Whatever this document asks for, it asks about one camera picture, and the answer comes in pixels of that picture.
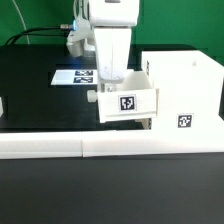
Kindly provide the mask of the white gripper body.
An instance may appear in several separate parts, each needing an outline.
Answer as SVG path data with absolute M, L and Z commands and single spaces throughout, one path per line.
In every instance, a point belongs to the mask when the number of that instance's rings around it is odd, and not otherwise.
M 103 83 L 122 83 L 128 66 L 131 29 L 95 27 L 94 39 L 99 79 Z

